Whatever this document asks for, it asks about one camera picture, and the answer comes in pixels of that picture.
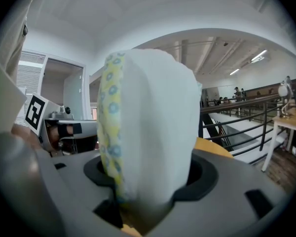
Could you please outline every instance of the white table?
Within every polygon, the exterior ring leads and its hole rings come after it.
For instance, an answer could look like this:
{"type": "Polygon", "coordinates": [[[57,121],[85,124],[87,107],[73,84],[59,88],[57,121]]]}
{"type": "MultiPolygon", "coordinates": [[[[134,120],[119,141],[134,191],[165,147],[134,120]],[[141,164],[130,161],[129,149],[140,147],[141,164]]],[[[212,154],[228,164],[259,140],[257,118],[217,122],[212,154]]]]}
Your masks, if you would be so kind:
{"type": "Polygon", "coordinates": [[[279,130],[279,126],[281,127],[286,127],[288,129],[291,130],[290,136],[289,136],[289,140],[288,140],[288,144],[287,144],[287,150],[289,151],[291,144],[292,144],[292,139],[293,139],[293,134],[294,134],[294,130],[296,130],[296,108],[291,108],[288,110],[289,113],[293,114],[293,116],[291,118],[280,118],[280,117],[274,117],[274,129],[273,129],[273,136],[272,136],[272,140],[271,140],[271,145],[269,147],[265,162],[263,164],[262,167],[262,171],[266,171],[267,166],[271,160],[273,151],[274,151],[274,146],[275,146],[275,141],[276,141],[276,137],[277,137],[277,133],[279,130]]]}

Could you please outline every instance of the railing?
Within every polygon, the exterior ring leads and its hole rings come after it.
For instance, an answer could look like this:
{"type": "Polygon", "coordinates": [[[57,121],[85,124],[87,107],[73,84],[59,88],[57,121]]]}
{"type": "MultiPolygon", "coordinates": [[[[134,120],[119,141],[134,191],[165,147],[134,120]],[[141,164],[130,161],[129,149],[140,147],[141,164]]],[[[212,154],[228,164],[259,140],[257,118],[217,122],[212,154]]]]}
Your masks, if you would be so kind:
{"type": "Polygon", "coordinates": [[[203,138],[203,128],[216,127],[216,126],[222,127],[223,125],[232,124],[232,123],[240,122],[240,121],[243,121],[243,120],[252,121],[255,117],[263,116],[263,122],[261,124],[255,125],[253,127],[250,127],[250,128],[247,128],[245,130],[238,131],[238,132],[235,132],[235,133],[223,134],[223,135],[219,135],[219,136],[215,136],[215,137],[211,137],[211,138],[206,138],[208,140],[218,140],[218,139],[228,138],[228,137],[236,136],[236,135],[239,135],[239,134],[242,134],[242,133],[245,133],[245,132],[248,132],[248,131],[251,131],[251,130],[254,130],[254,129],[257,129],[257,128],[263,126],[263,132],[261,134],[255,136],[255,137],[252,137],[250,139],[244,140],[242,142],[239,142],[239,143],[224,146],[224,148],[230,149],[230,148],[233,148],[233,147],[240,146],[242,144],[251,142],[251,141],[256,140],[256,139],[261,137],[261,142],[258,145],[254,145],[254,146],[252,146],[252,147],[250,147],[248,149],[245,149],[245,150],[243,150],[241,152],[237,152],[237,153],[235,153],[233,155],[238,156],[238,155],[244,154],[244,153],[246,153],[248,151],[251,151],[251,150],[253,150],[255,148],[258,148],[258,147],[259,147],[259,150],[262,151],[264,144],[271,140],[271,137],[268,138],[268,139],[265,139],[265,135],[270,133],[271,131],[273,131],[273,128],[266,130],[267,124],[272,122],[272,120],[267,120],[267,118],[268,117],[274,117],[274,116],[268,115],[268,113],[270,113],[270,112],[272,112],[274,110],[277,110],[277,109],[281,109],[283,107],[283,104],[284,104],[284,99],[282,99],[282,102],[281,102],[281,98],[279,97],[278,94],[270,94],[270,95],[263,96],[263,97],[260,97],[260,98],[256,98],[256,97],[254,99],[251,98],[250,100],[246,100],[246,101],[239,101],[239,102],[231,103],[231,104],[220,104],[220,105],[217,105],[217,106],[202,108],[201,109],[201,114],[200,114],[199,137],[203,138]],[[256,114],[252,115],[251,110],[256,106],[263,107],[263,110],[261,112],[258,112],[256,114]],[[244,108],[248,109],[248,111],[247,111],[248,115],[247,116],[237,115],[238,117],[240,116],[240,118],[237,118],[235,120],[226,121],[226,122],[219,122],[219,123],[203,125],[202,116],[204,114],[221,113],[221,114],[231,116],[232,115],[231,114],[232,109],[236,109],[236,112],[240,113],[241,108],[242,109],[244,109],[244,108]]]}

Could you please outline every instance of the black metal railing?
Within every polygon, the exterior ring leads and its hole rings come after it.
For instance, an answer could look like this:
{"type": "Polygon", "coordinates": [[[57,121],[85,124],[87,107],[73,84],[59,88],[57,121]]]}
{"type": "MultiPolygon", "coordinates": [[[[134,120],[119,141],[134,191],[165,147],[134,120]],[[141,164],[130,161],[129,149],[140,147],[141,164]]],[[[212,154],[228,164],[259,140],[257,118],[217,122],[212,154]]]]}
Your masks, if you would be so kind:
{"type": "Polygon", "coordinates": [[[231,103],[231,104],[221,104],[221,105],[202,108],[200,116],[202,116],[203,114],[210,114],[210,113],[220,113],[220,114],[225,114],[225,115],[231,116],[231,115],[235,115],[235,114],[231,114],[231,111],[238,112],[239,114],[241,114],[240,108],[247,109],[247,112],[242,112],[242,113],[246,113],[247,115],[246,116],[236,115],[238,117],[237,119],[226,121],[226,122],[217,122],[216,121],[213,124],[207,124],[207,125],[203,125],[202,118],[200,118],[199,137],[203,136],[203,128],[218,126],[219,131],[222,131],[223,125],[232,124],[232,123],[236,123],[236,122],[240,122],[240,121],[244,121],[244,120],[252,121],[252,120],[254,120],[255,117],[262,116],[263,118],[260,119],[260,121],[262,121],[261,124],[255,125],[253,127],[249,127],[247,129],[244,129],[242,131],[238,131],[235,133],[231,133],[231,134],[220,133],[218,136],[206,138],[208,140],[219,140],[219,139],[221,140],[221,139],[229,138],[231,136],[243,134],[245,132],[257,129],[259,127],[263,127],[262,133],[257,136],[254,136],[250,139],[247,139],[247,140],[244,140],[241,142],[237,142],[234,144],[228,143],[227,145],[223,146],[227,150],[231,151],[230,149],[232,149],[233,147],[243,145],[243,144],[251,142],[253,140],[257,140],[258,138],[261,137],[260,143],[258,143],[257,145],[254,145],[253,147],[245,149],[241,152],[237,152],[234,154],[234,156],[244,154],[244,153],[246,153],[250,150],[253,150],[255,148],[258,148],[258,147],[259,147],[259,150],[262,151],[264,144],[271,140],[271,138],[265,139],[265,135],[273,131],[273,128],[266,130],[267,124],[269,124],[273,121],[272,119],[267,120],[267,118],[274,117],[274,116],[268,115],[268,114],[272,111],[277,110],[277,109],[281,109],[282,107],[283,107],[283,101],[281,101],[281,98],[279,97],[279,95],[278,94],[270,94],[267,96],[263,96],[263,97],[255,98],[255,99],[250,99],[250,100],[246,100],[246,101],[239,101],[239,102],[231,103]],[[263,108],[262,111],[260,111],[261,108],[255,108],[256,106],[262,107],[263,108]],[[253,110],[257,110],[259,112],[256,114],[252,114],[253,110]]]}

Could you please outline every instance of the wooden floor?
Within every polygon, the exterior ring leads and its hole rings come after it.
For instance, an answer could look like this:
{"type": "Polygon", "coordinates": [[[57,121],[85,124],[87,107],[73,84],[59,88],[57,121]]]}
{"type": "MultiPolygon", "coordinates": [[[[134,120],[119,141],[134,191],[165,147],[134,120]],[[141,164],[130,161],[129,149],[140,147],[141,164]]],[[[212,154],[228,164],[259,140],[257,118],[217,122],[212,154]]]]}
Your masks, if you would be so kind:
{"type": "MultiPolygon", "coordinates": [[[[265,159],[254,166],[261,170],[264,161],[265,159]]],[[[274,151],[265,174],[290,194],[296,188],[296,156],[281,149],[274,151]]]]}

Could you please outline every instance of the black rubber ring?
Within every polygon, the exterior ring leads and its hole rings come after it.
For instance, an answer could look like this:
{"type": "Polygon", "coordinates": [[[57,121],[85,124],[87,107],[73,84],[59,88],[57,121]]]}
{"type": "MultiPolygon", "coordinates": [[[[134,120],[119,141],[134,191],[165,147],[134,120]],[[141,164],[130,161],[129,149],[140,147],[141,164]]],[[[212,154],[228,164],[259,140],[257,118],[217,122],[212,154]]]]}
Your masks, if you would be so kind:
{"type": "Polygon", "coordinates": [[[66,124],[58,125],[58,134],[59,134],[59,138],[70,136],[70,134],[67,132],[66,124]]]}

